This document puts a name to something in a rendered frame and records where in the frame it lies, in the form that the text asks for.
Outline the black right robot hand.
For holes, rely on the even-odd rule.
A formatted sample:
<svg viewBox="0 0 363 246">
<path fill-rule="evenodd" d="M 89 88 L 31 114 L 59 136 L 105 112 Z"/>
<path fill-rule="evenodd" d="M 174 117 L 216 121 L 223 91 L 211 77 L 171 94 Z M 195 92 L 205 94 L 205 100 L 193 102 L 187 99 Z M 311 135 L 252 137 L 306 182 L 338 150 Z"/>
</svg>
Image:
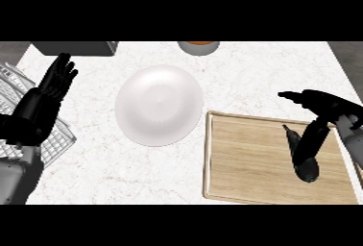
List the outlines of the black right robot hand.
<svg viewBox="0 0 363 246">
<path fill-rule="evenodd" d="M 283 91 L 277 93 L 277 96 L 289 99 L 295 104 L 301 104 L 303 108 L 317 115 L 317 118 L 308 123 L 292 156 L 294 164 L 300 165 L 316 156 L 329 134 L 328 123 L 337 126 L 341 115 L 357 117 L 351 121 L 353 126 L 350 128 L 353 130 L 363 128 L 363 107 L 339 96 L 313 89 L 306 89 L 303 92 Z"/>
</svg>

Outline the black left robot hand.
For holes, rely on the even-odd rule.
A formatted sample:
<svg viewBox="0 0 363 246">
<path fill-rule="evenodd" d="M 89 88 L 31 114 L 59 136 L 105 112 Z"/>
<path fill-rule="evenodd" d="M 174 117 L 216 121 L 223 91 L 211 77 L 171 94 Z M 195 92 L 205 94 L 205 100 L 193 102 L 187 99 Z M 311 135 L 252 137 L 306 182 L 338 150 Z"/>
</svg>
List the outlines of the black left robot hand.
<svg viewBox="0 0 363 246">
<path fill-rule="evenodd" d="M 12 114 L 0 114 L 0 139 L 9 145 L 40 146 L 49 138 L 61 102 L 78 74 L 71 55 L 61 53 L 40 85 L 24 94 Z"/>
</svg>

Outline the dark purple eggplant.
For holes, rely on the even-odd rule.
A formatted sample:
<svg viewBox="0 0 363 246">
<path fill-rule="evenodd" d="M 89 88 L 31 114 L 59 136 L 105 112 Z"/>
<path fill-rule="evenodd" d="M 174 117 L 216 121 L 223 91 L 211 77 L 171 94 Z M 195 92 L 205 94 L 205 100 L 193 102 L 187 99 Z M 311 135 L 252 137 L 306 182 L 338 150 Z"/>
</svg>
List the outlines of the dark purple eggplant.
<svg viewBox="0 0 363 246">
<path fill-rule="evenodd" d="M 300 134 L 292 131 L 286 125 L 282 125 L 285 132 L 286 132 L 286 139 L 289 144 L 289 151 L 291 154 L 295 154 L 295 151 L 298 149 L 298 144 L 301 141 Z M 316 181 L 319 177 L 319 166 L 317 161 L 314 158 L 308 158 L 300 165 L 294 165 L 294 170 L 298 178 L 307 182 L 311 183 Z"/>
</svg>

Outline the pale wooden tray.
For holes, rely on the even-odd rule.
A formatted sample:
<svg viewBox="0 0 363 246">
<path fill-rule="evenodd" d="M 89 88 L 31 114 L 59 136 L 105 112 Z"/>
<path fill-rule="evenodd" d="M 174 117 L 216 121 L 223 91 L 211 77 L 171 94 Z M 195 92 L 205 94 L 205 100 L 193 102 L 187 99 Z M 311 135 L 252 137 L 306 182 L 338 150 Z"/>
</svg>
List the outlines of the pale wooden tray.
<svg viewBox="0 0 363 246">
<path fill-rule="evenodd" d="M 301 121 L 211 111 L 205 119 L 204 186 L 208 199 L 251 204 L 362 204 L 363 189 L 338 134 L 316 156 L 319 177 L 295 174 L 286 131 Z"/>
</svg>

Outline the white oval plate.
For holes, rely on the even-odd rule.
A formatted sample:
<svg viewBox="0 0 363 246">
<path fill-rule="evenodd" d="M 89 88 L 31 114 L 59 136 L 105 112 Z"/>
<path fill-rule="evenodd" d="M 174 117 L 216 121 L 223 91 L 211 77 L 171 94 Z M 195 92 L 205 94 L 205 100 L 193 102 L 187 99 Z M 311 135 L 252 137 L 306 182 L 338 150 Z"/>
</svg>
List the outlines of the white oval plate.
<svg viewBox="0 0 363 246">
<path fill-rule="evenodd" d="M 117 96 L 115 117 L 127 138 L 145 146 L 182 140 L 198 126 L 202 92 L 190 73 L 173 65 L 140 69 Z"/>
</svg>

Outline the dark grey box appliance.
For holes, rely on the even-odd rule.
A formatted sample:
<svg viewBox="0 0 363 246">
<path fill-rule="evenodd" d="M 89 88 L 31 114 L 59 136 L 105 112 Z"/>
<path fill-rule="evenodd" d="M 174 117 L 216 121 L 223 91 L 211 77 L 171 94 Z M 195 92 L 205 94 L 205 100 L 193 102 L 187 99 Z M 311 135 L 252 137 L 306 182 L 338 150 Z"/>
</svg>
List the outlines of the dark grey box appliance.
<svg viewBox="0 0 363 246">
<path fill-rule="evenodd" d="M 118 41 L 33 41 L 31 44 L 46 56 L 68 53 L 71 56 L 112 57 Z"/>
</svg>

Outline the grey cup with orange content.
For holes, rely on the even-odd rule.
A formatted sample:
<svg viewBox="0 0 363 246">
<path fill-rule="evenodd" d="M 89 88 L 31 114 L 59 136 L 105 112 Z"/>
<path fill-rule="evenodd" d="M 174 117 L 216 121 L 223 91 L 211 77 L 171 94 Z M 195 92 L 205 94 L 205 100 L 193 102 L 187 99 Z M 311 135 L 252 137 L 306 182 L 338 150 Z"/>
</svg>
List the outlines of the grey cup with orange content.
<svg viewBox="0 0 363 246">
<path fill-rule="evenodd" d="M 207 56 L 218 48 L 218 41 L 179 41 L 182 50 L 192 56 Z"/>
</svg>

